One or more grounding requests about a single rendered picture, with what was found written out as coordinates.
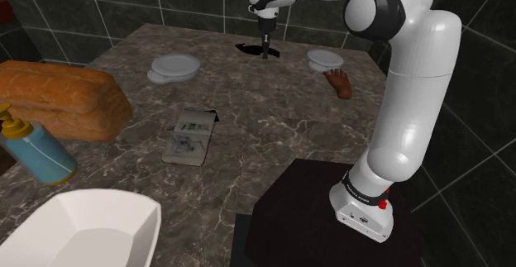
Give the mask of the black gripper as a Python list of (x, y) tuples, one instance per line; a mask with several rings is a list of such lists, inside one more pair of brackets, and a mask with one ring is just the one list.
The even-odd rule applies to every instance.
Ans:
[(262, 36), (262, 58), (268, 58), (268, 51), (270, 47), (270, 36), (269, 34), (276, 29), (276, 18), (264, 18), (258, 17), (258, 27)]

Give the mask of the blue soap dispenser bottle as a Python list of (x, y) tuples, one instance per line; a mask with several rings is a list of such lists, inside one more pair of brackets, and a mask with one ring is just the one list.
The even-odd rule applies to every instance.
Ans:
[(77, 173), (76, 159), (43, 127), (13, 117), (10, 103), (0, 104), (7, 148), (44, 184), (59, 185)]

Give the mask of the white sink basin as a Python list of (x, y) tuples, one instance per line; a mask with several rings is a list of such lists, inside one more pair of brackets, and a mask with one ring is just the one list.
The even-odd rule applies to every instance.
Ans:
[(1, 245), (0, 267), (150, 267), (161, 205), (118, 189), (60, 193)]

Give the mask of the brown bread loaf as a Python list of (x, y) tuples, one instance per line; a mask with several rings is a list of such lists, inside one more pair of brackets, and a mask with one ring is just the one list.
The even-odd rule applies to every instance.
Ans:
[(10, 103), (14, 117), (39, 122), (67, 140), (111, 141), (132, 118), (113, 76), (62, 64), (1, 63), (0, 103)]

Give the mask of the brown hand figure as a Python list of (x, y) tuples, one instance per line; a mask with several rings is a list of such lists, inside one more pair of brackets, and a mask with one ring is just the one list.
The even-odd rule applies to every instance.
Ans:
[(351, 83), (342, 69), (331, 69), (330, 72), (323, 72), (329, 84), (335, 89), (340, 99), (351, 99)]

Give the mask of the grey illustrated book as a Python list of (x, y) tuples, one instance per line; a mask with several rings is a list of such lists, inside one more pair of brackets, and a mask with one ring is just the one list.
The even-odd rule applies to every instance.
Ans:
[(202, 166), (213, 135), (217, 113), (184, 109), (174, 126), (161, 161), (168, 164)]

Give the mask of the grey round bowl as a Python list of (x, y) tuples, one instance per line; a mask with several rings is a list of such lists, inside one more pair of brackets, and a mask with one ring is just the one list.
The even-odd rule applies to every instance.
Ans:
[(312, 49), (307, 52), (308, 67), (315, 72), (330, 71), (340, 69), (344, 59), (329, 50)]

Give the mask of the dark robot stand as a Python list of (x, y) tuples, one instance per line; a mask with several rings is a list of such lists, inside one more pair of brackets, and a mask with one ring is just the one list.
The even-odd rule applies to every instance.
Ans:
[(423, 237), (396, 186), (383, 243), (339, 222), (329, 192), (348, 164), (296, 159), (253, 208), (245, 254), (256, 267), (421, 267)]

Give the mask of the grey plate with tab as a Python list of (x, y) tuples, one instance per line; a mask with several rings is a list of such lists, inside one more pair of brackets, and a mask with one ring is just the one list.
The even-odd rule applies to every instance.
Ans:
[(199, 70), (198, 58), (188, 54), (168, 54), (153, 60), (147, 78), (157, 84), (178, 83), (194, 78)]

